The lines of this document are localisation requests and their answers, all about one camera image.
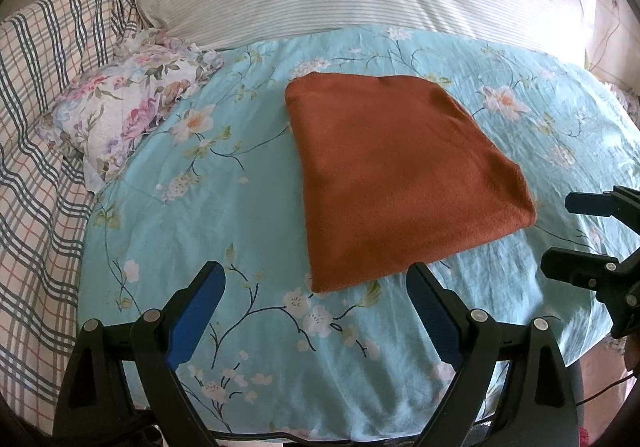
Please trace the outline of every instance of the floral pillow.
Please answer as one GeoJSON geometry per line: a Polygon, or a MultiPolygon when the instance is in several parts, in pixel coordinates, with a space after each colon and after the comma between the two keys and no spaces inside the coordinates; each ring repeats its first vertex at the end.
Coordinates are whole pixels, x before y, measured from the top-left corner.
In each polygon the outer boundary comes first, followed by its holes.
{"type": "Polygon", "coordinates": [[[217,52],[143,30],[123,43],[113,62],[75,78],[37,132],[65,156],[84,155],[86,188],[99,192],[122,172],[143,135],[222,64],[217,52]]]}

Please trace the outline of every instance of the plaid fabric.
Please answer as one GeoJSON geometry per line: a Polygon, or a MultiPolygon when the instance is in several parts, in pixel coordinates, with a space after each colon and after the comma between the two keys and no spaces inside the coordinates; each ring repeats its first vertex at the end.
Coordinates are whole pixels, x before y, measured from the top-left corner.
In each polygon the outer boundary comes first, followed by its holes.
{"type": "Polygon", "coordinates": [[[134,0],[38,0],[0,24],[0,391],[46,432],[76,335],[92,198],[81,161],[49,150],[34,126],[141,28],[134,0]]]}

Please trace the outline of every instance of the orange towel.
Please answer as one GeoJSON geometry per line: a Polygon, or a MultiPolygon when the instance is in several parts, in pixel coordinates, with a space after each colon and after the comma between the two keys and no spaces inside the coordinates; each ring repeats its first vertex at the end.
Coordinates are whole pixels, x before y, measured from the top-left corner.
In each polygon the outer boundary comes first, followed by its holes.
{"type": "Polygon", "coordinates": [[[437,84],[311,73],[285,98],[315,292],[444,259],[536,221],[520,167],[437,84]]]}

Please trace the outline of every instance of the bolt head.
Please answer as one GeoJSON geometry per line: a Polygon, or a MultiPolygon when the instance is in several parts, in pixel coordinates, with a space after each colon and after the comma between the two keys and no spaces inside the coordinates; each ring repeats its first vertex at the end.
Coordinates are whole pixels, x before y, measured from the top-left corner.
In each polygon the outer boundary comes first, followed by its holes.
{"type": "Polygon", "coordinates": [[[489,316],[486,314],[484,310],[471,310],[471,318],[476,322],[485,322],[489,316]]]}
{"type": "Polygon", "coordinates": [[[145,319],[146,322],[156,322],[160,318],[160,310],[155,308],[147,310],[142,315],[142,318],[145,319]]]}
{"type": "Polygon", "coordinates": [[[82,327],[84,328],[84,331],[92,332],[98,327],[98,324],[99,324],[98,319],[89,319],[87,322],[84,323],[84,326],[82,327]]]}
{"type": "Polygon", "coordinates": [[[533,321],[533,325],[538,328],[541,332],[546,331],[549,328],[549,323],[545,321],[545,319],[541,319],[538,317],[533,321]]]}

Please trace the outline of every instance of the floral pattern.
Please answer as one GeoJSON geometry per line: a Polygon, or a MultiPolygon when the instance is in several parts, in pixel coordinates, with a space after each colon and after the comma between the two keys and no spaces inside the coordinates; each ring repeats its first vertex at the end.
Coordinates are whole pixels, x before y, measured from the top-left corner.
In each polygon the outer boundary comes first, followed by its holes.
{"type": "Polygon", "coordinates": [[[605,82],[605,86],[617,98],[636,127],[640,128],[640,96],[635,91],[623,91],[615,84],[605,82]]]}
{"type": "Polygon", "coordinates": [[[531,112],[529,106],[519,101],[508,86],[501,86],[497,90],[483,86],[480,91],[484,95],[482,105],[488,110],[499,112],[511,122],[517,122],[521,113],[531,112]]]}
{"type": "MultiPolygon", "coordinates": [[[[210,429],[365,440],[371,423],[384,422],[385,434],[412,435],[424,424],[406,410],[420,406],[427,419],[454,376],[424,335],[401,275],[336,293],[311,290],[300,164],[282,101],[292,77],[306,72],[412,75],[446,88],[522,168],[538,222],[431,270],[501,320],[556,316],[568,361],[608,331],[588,294],[573,297],[571,287],[540,283],[538,273],[548,247],[626,257],[635,244],[606,218],[564,210],[558,186],[640,186],[629,173],[638,146],[630,124],[616,118],[621,109],[595,109],[615,100],[587,72],[542,54],[388,26],[255,43],[224,56],[225,68],[175,108],[127,175],[99,195],[79,307],[81,321],[131,321],[162,307],[203,261],[222,263],[225,294],[191,365],[177,369],[210,429]],[[581,151],[604,142],[625,166],[581,151]],[[474,277],[487,271],[503,289],[488,290],[474,277]],[[318,387],[322,406],[314,400],[318,387]]],[[[141,101],[135,107],[145,109],[141,101]]],[[[484,413],[495,406],[501,380],[494,377],[484,413]]]]}
{"type": "MultiPolygon", "coordinates": [[[[204,107],[202,110],[188,109],[184,116],[181,117],[180,122],[169,128],[169,134],[174,136],[174,145],[180,145],[189,140],[194,134],[206,132],[213,128],[213,118],[210,115],[215,107],[211,105],[204,107]]],[[[210,141],[203,140],[199,146],[202,148],[206,144],[210,144],[210,141]]]]}
{"type": "MultiPolygon", "coordinates": [[[[37,131],[50,148],[70,157],[83,154],[85,185],[99,192],[122,172],[142,136],[221,66],[216,52],[201,52],[159,30],[145,30],[125,41],[113,62],[75,78],[37,131]]],[[[205,114],[187,113],[172,127],[175,141],[212,124],[205,114]]]]}

